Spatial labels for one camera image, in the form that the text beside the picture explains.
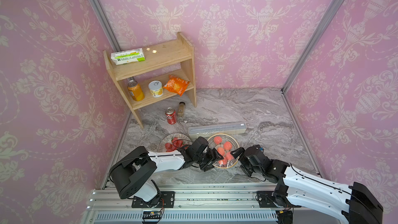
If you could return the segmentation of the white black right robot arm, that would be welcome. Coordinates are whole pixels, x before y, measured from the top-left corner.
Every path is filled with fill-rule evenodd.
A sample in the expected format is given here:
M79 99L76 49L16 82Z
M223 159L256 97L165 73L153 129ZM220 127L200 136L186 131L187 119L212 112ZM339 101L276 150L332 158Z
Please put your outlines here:
M275 183L275 203L286 208L301 206L338 219L342 224L381 224L383 207L362 183L336 183L295 166L269 159L259 145L231 151L247 176L257 173Z

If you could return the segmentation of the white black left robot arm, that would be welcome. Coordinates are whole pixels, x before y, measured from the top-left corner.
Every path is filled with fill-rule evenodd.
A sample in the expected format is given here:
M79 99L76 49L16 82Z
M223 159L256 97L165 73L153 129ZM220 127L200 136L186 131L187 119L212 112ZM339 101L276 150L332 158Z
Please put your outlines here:
M215 148L208 147L208 141L199 137L191 144L172 145L170 152L152 152L140 146L114 164L108 177L116 187L120 199L133 201L133 207L163 207L171 201L171 196L161 192L151 179L154 173L178 171L197 164L206 172L214 168L215 162L224 159Z

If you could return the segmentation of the cream plastic wrap dispenser box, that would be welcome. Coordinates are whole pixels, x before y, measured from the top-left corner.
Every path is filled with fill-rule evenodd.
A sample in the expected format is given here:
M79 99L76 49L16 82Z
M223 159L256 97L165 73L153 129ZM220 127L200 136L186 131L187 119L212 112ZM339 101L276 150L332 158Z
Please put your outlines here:
M191 139L197 139L202 136L204 138L209 138L215 134L227 134L236 135L243 134L247 130L247 125L245 122L230 122L212 125L202 125L196 127L188 128L188 136Z

